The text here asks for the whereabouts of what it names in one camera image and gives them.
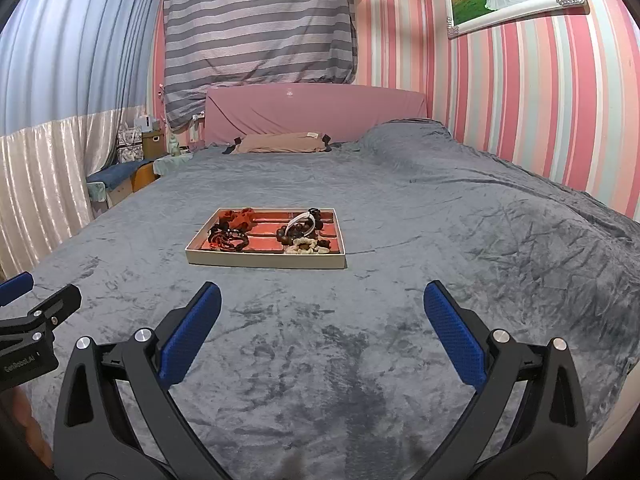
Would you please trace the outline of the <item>person's left hand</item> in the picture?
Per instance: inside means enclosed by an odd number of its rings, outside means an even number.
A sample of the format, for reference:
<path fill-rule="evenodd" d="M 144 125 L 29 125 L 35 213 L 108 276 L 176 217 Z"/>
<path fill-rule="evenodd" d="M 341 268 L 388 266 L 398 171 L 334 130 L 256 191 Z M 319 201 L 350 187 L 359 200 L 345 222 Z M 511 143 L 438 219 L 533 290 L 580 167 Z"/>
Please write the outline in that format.
<path fill-rule="evenodd" d="M 26 443 L 49 469 L 53 466 L 53 454 L 49 443 L 43 437 L 39 422 L 32 416 L 32 406 L 21 388 L 11 390 L 10 411 L 17 426 L 24 431 Z"/>

